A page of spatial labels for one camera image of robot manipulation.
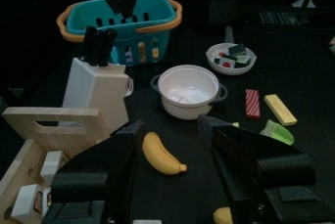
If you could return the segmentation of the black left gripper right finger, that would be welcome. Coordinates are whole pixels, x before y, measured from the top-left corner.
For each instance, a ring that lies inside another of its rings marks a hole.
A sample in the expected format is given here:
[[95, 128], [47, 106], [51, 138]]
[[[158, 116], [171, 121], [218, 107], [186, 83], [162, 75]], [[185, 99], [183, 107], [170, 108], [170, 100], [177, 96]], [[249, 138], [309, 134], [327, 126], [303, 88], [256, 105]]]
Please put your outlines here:
[[335, 224], [307, 154], [212, 116], [197, 126], [228, 199], [220, 215], [232, 224]]

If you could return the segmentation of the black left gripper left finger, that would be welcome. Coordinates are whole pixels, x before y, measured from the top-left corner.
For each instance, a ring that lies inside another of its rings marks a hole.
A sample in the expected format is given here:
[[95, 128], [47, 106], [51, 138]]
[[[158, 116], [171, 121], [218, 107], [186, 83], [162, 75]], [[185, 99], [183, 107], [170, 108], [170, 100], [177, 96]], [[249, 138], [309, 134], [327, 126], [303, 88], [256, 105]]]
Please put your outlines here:
[[143, 122], [115, 132], [57, 170], [41, 224], [128, 224]]

